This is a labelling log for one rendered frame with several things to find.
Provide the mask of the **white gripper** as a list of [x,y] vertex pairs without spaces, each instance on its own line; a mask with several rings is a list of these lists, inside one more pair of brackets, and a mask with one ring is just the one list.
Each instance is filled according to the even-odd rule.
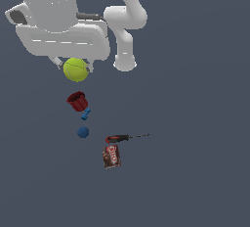
[[16,26],[16,33],[25,49],[34,56],[48,56],[58,69],[64,62],[58,57],[86,59],[86,70],[94,71],[94,60],[104,61],[110,53],[108,26],[98,14],[77,13],[78,23],[63,32],[48,32],[36,25],[25,3],[5,12]]

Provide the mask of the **yellow-green tennis ball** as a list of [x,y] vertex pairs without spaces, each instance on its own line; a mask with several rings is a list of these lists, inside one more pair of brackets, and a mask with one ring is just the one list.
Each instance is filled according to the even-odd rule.
[[82,59],[70,58],[63,65],[63,73],[71,81],[83,81],[89,73],[86,66]]

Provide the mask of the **dark red cup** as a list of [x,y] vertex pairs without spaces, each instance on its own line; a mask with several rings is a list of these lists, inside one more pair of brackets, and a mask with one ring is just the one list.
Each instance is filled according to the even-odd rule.
[[82,91],[71,94],[66,100],[77,112],[83,112],[88,108],[88,101]]

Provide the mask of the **small blue bolt-shaped piece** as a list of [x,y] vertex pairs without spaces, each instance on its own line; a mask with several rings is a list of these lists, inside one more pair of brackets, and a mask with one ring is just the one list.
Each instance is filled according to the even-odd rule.
[[89,108],[85,109],[85,113],[81,115],[81,119],[86,120],[88,118],[88,114],[90,113],[90,111],[91,110]]

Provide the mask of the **small blue ball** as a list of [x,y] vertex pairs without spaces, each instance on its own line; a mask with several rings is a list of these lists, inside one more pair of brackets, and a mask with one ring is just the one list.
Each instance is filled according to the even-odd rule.
[[86,138],[88,135],[89,135],[89,129],[85,126],[82,126],[78,129],[77,131],[77,135],[80,137],[80,138]]

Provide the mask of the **red and black screwdriver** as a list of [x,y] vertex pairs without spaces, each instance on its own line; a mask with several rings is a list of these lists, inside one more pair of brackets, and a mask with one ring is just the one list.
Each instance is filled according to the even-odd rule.
[[107,136],[105,138],[105,141],[110,144],[110,143],[117,143],[121,141],[128,141],[131,138],[137,138],[137,137],[143,137],[143,136],[149,136],[149,134],[145,135],[137,135],[137,136],[129,136],[128,134],[126,135],[113,135],[113,136]]

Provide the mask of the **brown pudding box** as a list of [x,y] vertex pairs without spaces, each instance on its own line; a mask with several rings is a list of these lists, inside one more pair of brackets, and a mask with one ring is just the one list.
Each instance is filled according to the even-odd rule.
[[103,147],[104,168],[110,169],[121,165],[121,159],[117,145]]

